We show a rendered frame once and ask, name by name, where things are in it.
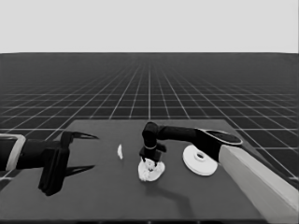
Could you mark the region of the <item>large thick white disc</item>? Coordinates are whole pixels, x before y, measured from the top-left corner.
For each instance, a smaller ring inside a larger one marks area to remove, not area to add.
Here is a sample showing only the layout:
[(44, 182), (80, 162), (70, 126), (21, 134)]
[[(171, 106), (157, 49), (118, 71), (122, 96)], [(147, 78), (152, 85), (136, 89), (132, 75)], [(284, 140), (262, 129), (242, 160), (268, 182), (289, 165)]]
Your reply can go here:
[(194, 145), (184, 148), (182, 159), (185, 165), (197, 175), (211, 176), (218, 169), (218, 163)]

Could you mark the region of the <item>white round carrier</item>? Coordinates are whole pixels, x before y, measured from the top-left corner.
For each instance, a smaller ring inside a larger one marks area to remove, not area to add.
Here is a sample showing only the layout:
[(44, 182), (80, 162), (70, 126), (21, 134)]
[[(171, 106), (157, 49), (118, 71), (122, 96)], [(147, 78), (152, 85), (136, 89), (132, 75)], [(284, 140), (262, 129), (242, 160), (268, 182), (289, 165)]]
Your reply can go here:
[[(149, 171), (148, 168), (147, 169), (141, 169), (141, 167), (138, 164), (138, 176), (139, 173), (144, 172), (144, 171)], [(157, 180), (162, 174), (155, 172), (154, 170), (152, 172), (150, 172), (150, 178), (149, 178), (149, 182), (151, 181), (155, 181)]]

